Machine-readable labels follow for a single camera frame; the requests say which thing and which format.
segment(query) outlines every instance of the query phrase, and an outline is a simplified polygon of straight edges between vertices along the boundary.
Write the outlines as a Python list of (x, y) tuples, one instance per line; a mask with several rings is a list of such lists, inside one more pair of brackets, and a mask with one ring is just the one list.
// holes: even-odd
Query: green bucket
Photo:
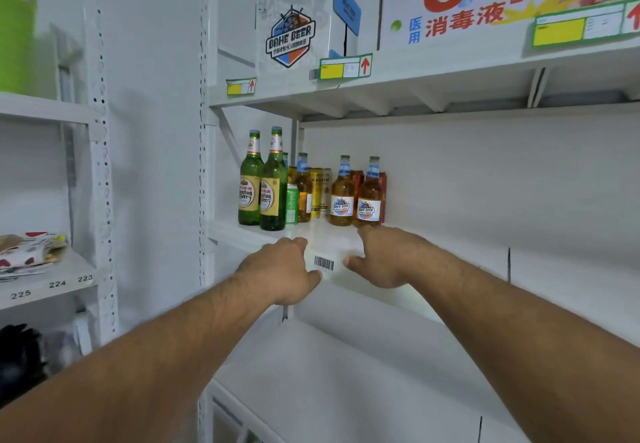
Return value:
[(0, 0), (0, 91), (26, 94), (36, 0)]

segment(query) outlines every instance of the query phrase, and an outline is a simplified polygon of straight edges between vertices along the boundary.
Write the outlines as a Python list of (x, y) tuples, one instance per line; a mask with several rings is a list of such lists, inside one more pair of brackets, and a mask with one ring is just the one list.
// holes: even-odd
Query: forearm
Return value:
[(270, 304), (260, 280), (228, 278), (0, 411), (0, 441), (169, 441), (188, 407)]
[(587, 320), (424, 247), (411, 284), (534, 443), (640, 435), (640, 350)]

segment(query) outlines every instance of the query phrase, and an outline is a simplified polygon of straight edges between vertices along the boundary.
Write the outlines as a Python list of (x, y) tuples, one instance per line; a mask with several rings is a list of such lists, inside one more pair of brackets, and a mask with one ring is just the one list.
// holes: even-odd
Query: left arm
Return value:
[(187, 409), (272, 304), (320, 282), (305, 239), (280, 239), (231, 277), (83, 358), (0, 411), (0, 441), (170, 441)]

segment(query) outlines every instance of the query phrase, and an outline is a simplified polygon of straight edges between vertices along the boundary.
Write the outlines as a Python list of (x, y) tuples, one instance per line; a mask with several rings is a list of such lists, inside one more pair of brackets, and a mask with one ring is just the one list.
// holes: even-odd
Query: yellow starburst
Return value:
[(544, 0), (538, 6), (530, 1), (524, 10), (512, 10), (505, 8), (504, 15), (506, 18), (500, 21), (494, 21), (492, 25), (505, 25), (507, 23), (513, 23), (514, 21), (520, 21), (522, 19), (533, 19), (541, 14), (557, 13), (558, 11), (564, 11), (571, 5), (578, 3), (580, 0)]

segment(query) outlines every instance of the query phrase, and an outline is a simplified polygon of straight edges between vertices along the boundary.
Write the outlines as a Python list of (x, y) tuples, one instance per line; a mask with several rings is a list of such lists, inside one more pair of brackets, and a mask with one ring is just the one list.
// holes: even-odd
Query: amber beer bottle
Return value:
[(312, 183), (306, 153), (298, 154), (298, 173), (293, 183), (298, 186), (300, 199), (298, 200), (298, 222), (311, 220)]
[(249, 131), (249, 148), (240, 165), (240, 195), (238, 223), (240, 225), (260, 225), (260, 177), (262, 176), (260, 156), (260, 131)]
[(350, 157), (340, 157), (340, 172), (338, 178), (331, 185), (331, 204), (329, 205), (329, 222), (337, 226), (351, 225), (353, 221), (353, 196), (355, 186), (349, 173), (351, 172)]
[(282, 128), (271, 128), (269, 158), (260, 182), (260, 229), (282, 230), (287, 208), (287, 169), (282, 161)]
[(369, 157), (369, 170), (360, 186), (358, 205), (353, 224), (356, 227), (368, 225), (380, 225), (380, 209), (384, 192), (380, 183), (380, 158)]

